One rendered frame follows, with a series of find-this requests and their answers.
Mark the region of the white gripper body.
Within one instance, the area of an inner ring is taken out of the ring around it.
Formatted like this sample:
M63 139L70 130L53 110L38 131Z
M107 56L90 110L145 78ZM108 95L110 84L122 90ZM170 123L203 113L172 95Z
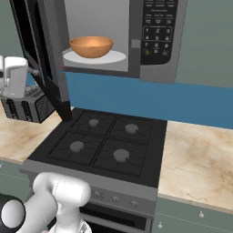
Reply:
M5 58L4 96L23 98L27 79L28 62L23 57L7 56Z

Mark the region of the black microwave door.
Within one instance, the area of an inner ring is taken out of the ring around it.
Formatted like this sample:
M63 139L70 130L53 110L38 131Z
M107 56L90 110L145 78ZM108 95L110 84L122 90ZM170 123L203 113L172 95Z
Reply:
M63 121L72 117L66 80L60 78L49 48L48 37L43 29L42 11L39 4L43 0L9 0L16 30L19 35L23 55L29 67L36 70L33 78L45 93L57 114Z

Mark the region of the brown wooden bowl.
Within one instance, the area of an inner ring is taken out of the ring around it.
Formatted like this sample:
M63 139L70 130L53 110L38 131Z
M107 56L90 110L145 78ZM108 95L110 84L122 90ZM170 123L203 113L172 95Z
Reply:
M99 58L113 47L114 40L105 36L80 36L69 41L72 50L84 58Z

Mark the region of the white microwave turntable plate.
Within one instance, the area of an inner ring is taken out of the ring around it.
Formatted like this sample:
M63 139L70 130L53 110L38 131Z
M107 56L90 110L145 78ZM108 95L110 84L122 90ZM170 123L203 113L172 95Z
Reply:
M85 65L112 64L123 61L126 58L127 56L125 54L113 50L109 51L106 55L99 58L84 58L76 54L74 51L64 54L64 59L66 59L67 61Z

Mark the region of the grey microwave oven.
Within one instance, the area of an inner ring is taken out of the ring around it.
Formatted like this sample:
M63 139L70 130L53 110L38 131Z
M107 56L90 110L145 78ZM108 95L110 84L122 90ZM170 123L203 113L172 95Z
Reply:
M125 76L173 84L187 0L43 0L44 31L60 72ZM69 41L79 36L112 38L111 50L127 56L120 62L85 65L64 59ZM162 56L163 50L168 56Z

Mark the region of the black oven door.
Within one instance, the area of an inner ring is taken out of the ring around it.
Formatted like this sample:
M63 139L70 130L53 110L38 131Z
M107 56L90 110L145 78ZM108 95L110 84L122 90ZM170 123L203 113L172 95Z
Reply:
M151 218L95 204L86 204L80 212L93 233L151 233Z

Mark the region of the grey-green cupboard door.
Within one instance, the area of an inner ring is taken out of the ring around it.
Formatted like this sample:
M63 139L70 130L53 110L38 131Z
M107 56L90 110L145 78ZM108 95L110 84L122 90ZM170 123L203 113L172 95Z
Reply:
M161 222L162 228L157 227L159 222ZM152 233L233 233L233 231L212 228L156 213Z

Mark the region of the silver black toaster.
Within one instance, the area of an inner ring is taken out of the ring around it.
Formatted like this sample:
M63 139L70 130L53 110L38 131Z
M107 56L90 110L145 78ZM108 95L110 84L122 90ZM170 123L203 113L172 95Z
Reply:
M28 86L23 98L2 96L1 103L8 118L39 124L55 111L39 86Z

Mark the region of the black gas hob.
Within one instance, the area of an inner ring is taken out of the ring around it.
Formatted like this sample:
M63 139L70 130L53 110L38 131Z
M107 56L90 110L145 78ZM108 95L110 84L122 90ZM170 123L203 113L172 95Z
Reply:
M157 187L167 121L75 108L30 155L42 163Z

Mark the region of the grey-green cupboard run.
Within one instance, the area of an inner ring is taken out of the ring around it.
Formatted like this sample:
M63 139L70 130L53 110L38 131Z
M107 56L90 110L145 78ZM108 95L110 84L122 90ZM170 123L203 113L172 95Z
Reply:
M32 188L27 175L19 171L20 165L0 160L0 193L28 200Z

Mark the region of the grey-green drawer front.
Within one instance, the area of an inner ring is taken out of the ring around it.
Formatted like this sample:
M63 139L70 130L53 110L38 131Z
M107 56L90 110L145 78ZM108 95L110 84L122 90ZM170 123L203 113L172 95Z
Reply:
M199 211L203 212L203 218L198 216ZM177 202L175 200L158 198L156 212L198 224L228 229L229 231L233 230L233 215L209 208Z

